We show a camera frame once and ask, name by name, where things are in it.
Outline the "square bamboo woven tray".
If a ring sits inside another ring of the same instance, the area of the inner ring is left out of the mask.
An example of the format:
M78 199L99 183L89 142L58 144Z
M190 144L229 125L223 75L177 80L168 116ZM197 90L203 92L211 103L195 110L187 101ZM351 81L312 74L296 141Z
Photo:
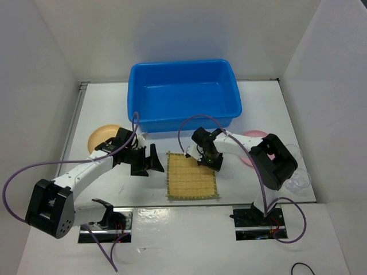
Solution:
M216 174L199 166L184 154L167 153L167 198L172 201L198 201L219 197Z

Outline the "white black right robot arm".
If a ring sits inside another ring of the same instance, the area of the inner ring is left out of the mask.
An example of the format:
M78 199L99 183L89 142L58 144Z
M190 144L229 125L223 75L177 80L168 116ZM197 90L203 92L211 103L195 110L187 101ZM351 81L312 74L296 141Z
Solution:
M250 137L220 128L208 132L200 127L192 141L185 156L194 158L199 166L220 171L225 154L249 159L260 183L259 195L251 205L251 218L257 225L266 224L283 183L298 168L298 162L278 136L270 133L266 137Z

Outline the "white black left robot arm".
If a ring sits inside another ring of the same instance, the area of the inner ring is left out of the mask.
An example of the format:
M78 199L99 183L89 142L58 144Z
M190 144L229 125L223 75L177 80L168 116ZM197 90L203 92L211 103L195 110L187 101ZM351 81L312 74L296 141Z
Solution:
M87 162L52 180L41 179L33 189L25 222L57 239L72 227L95 223L101 229L116 226L123 230L126 219L114 206L99 198L76 205L77 197L96 179L120 164L130 165L132 176L148 176L148 171L164 172L155 144L150 155L141 134L119 128L115 137L97 145Z

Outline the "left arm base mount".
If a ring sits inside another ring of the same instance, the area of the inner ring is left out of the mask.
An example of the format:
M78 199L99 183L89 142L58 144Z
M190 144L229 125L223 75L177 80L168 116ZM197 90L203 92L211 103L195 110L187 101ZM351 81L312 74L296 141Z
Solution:
M131 207L114 207L108 210L109 216L104 221L106 210L103 207L97 210L77 210L75 213L75 226L86 225L87 229L80 227L78 243L94 243L89 230L100 243L113 243L119 237L120 243L130 243L132 235L132 221L134 209Z

